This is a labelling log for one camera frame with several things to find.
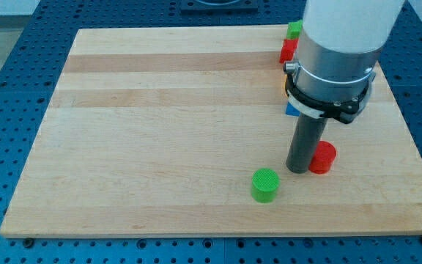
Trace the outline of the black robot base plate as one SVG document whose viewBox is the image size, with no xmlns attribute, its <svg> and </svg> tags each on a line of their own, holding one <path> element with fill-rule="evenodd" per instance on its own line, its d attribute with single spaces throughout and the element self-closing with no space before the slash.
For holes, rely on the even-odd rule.
<svg viewBox="0 0 422 264">
<path fill-rule="evenodd" d="M 257 0 L 182 0 L 180 12 L 191 14 L 197 12 L 234 12 L 257 11 Z"/>
</svg>

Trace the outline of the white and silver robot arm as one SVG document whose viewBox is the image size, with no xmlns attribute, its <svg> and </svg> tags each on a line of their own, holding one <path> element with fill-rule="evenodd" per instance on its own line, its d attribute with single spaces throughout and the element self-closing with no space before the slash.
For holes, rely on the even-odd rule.
<svg viewBox="0 0 422 264">
<path fill-rule="evenodd" d="M 284 63 L 301 114 L 350 124 L 366 107 L 374 66 L 404 0 L 308 0 L 295 55 Z"/>
</svg>

